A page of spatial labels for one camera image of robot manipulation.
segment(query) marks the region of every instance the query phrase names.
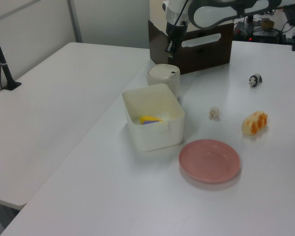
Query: white plastic container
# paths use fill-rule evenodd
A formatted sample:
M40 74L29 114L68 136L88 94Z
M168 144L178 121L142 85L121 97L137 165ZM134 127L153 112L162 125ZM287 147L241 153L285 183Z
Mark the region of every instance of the white plastic container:
M158 64L147 73L147 85L166 84L179 97L180 70L175 65Z
M181 142L185 112L167 85L124 91L122 97L128 127L138 150L149 151ZM163 121L142 125L141 116Z

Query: black and white toy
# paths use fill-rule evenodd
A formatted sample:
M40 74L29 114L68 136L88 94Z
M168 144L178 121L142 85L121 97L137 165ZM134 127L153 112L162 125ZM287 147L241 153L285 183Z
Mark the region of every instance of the black and white toy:
M258 73L256 73L256 74L254 74L253 76L250 77L249 84L250 84L251 87L254 88L259 83L262 83L261 75L259 75Z

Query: pink plate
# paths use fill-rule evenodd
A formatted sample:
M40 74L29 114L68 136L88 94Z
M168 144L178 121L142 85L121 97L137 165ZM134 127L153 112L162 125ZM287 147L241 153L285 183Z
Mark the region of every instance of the pink plate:
M192 178L205 183L227 181L240 169L236 151L226 143L212 139L188 143L180 151L179 163Z

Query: small toy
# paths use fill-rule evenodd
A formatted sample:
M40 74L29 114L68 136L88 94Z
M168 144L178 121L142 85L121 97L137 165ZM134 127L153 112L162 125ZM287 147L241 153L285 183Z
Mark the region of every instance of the small toy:
M162 119L156 118L156 117L151 117L151 116L141 116L140 117L140 123L144 124L145 121L163 121Z
M262 83L262 77L260 74L256 73L249 79L249 84L252 88L256 87L258 83Z
M211 107L210 109L210 118L218 118L220 115L220 111L217 107Z
M249 115L242 123L241 130L244 134L256 134L266 126L267 114L262 111Z

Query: orange bread roll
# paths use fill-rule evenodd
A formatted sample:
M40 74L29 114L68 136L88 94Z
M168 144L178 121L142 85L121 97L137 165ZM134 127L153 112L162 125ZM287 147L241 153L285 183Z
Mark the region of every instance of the orange bread roll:
M248 116L241 125L244 134L255 134L266 126L267 114L257 111Z

